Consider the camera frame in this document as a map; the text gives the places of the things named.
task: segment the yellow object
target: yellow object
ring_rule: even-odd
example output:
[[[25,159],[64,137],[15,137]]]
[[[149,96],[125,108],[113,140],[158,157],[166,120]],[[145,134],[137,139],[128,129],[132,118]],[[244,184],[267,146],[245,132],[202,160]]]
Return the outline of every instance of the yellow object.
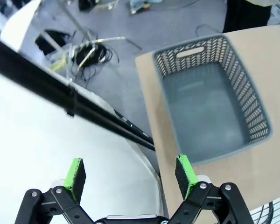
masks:
[[[60,69],[62,69],[63,67],[65,67],[67,65],[66,63],[66,56],[64,55],[62,57],[62,59],[60,59],[59,61],[54,62],[51,66],[50,69],[52,71],[58,71]]]

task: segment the green gripper pad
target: green gripper pad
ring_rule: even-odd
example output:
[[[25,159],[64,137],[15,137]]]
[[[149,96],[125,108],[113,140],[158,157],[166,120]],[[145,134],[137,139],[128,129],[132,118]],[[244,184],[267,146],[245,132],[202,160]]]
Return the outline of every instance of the green gripper pad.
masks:
[[[183,199],[187,199],[192,188],[198,183],[198,178],[186,155],[176,158],[175,176]]]
[[[71,194],[73,199],[80,204],[81,196],[86,180],[86,173],[82,158],[75,158],[64,180],[63,186]]]

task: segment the metal stand leg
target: metal stand leg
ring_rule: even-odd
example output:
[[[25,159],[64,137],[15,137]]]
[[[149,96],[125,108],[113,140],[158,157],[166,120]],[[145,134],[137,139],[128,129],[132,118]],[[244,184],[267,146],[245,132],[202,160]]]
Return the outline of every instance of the metal stand leg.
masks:
[[[143,50],[142,47],[140,47],[135,42],[131,41],[130,39],[119,36],[119,37],[112,37],[112,38],[105,38],[105,39],[99,39],[99,40],[92,40],[91,35],[78,23],[78,21],[73,17],[73,15],[69,12],[69,10],[66,8],[63,0],[57,0],[58,5],[60,8],[64,11],[64,13],[68,16],[68,18],[76,25],[76,27],[81,31],[81,33],[84,35],[85,38],[87,38],[91,43],[101,43],[101,42],[107,42],[107,41],[119,41],[119,40],[125,40],[129,42],[130,44],[134,45],[139,50]]]
[[[61,51],[63,52],[64,50],[59,46],[58,43],[56,43],[56,41],[49,35],[47,34],[45,31],[43,31],[42,29],[39,28],[39,26],[37,25],[37,23],[35,21],[31,22],[31,25],[37,29],[38,31],[40,31],[42,37],[53,47],[55,48],[55,50]]]
[[[105,39],[98,39],[95,41],[92,41],[92,43],[102,43],[102,42],[108,42],[108,41],[127,41],[128,43],[130,43],[131,45],[134,45],[136,48],[138,48],[139,50],[143,50],[142,47],[140,47],[138,44],[136,44],[134,41],[131,41],[130,39],[124,37],[124,36],[119,36],[119,37],[111,37],[111,38],[105,38]]]
[[[85,38],[89,41],[92,41],[92,37],[86,32],[85,29],[78,23],[78,21],[72,16],[69,10],[66,8],[63,0],[57,0],[59,7],[63,10],[63,12],[68,16],[68,18],[73,22],[73,24],[81,31]]]

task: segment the gray plastic basket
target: gray plastic basket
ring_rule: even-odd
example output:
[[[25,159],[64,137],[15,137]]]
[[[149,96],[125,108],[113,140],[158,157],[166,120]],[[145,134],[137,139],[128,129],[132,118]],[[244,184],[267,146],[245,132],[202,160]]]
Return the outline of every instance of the gray plastic basket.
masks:
[[[272,133],[250,75],[223,35],[153,55],[175,138],[194,164],[237,153]]]

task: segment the metal rod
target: metal rod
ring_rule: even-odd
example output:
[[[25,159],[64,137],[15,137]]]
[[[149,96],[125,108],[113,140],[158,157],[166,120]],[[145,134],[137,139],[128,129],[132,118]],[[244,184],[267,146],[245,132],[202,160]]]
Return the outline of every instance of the metal rod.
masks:
[[[140,47],[138,44],[136,44],[135,42],[131,41],[130,39],[124,37],[124,36],[118,36],[118,37],[111,37],[111,38],[105,38],[105,39],[98,39],[95,41],[92,41],[92,43],[102,43],[102,42],[108,42],[108,41],[127,41],[128,43],[130,43],[131,45],[135,46],[136,48],[138,48],[139,50],[143,50],[142,47]]]
[[[68,16],[68,18],[73,22],[73,24],[75,24],[76,27],[81,31],[84,37],[87,38],[89,41],[92,41],[91,36],[88,35],[85,29],[80,25],[80,23],[78,23],[78,21],[73,17],[73,15],[66,8],[65,4],[63,3],[63,0],[56,0],[56,1],[59,7],[63,10],[63,12]]]
[[[154,142],[0,42],[0,74],[100,127],[154,150]]]
[[[41,33],[41,36],[57,51],[61,51],[63,53],[64,50],[62,49],[62,47],[43,29],[40,28],[40,26],[38,25],[38,23],[32,19],[31,21],[31,25],[38,30]]]

